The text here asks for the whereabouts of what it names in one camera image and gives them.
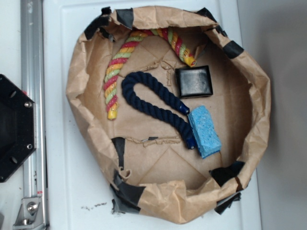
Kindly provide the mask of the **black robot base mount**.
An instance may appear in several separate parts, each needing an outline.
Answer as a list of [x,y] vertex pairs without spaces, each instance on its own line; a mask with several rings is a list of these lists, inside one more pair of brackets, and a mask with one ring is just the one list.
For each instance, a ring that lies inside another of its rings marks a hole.
[[0,182],[6,182],[35,151],[35,102],[0,76]]

